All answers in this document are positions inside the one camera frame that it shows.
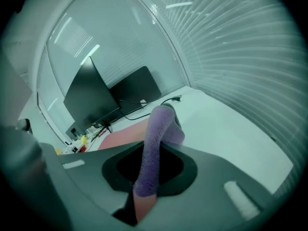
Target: black monitor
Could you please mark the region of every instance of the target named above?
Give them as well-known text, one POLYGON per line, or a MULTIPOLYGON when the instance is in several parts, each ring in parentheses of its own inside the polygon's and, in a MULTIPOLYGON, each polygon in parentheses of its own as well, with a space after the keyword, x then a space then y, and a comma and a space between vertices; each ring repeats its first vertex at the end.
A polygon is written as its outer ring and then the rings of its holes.
POLYGON ((114 112, 119 109, 90 57, 76 74, 64 104, 82 130, 95 123, 108 124, 115 119, 114 112))

